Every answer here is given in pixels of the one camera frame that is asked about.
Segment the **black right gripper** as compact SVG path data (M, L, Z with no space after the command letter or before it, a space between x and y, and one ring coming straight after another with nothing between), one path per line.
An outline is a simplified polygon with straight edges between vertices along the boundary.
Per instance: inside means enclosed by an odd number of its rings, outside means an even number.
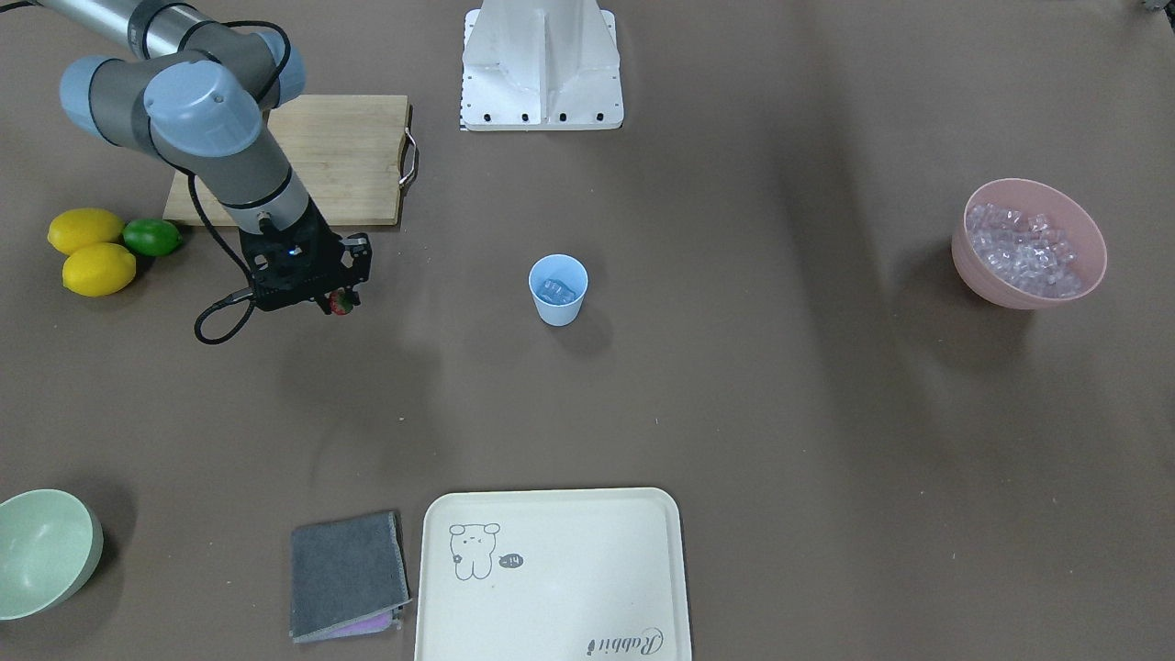
M341 237L308 205L288 229L270 220L260 232L239 231L239 243L249 271L249 301L263 312L313 302L325 315L334 313L329 294L343 288L343 306L362 304L356 288L369 279L372 250L368 234Z

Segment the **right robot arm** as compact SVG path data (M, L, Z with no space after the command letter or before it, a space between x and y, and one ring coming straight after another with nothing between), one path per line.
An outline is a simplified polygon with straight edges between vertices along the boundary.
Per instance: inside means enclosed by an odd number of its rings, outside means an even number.
M368 279L365 235L342 238L318 213L266 124L306 89L306 65L281 27L206 16L187 1L46 1L43 8L125 43L130 60L73 62L63 113L110 146L201 181L239 225L251 304L264 312L311 301L348 313Z

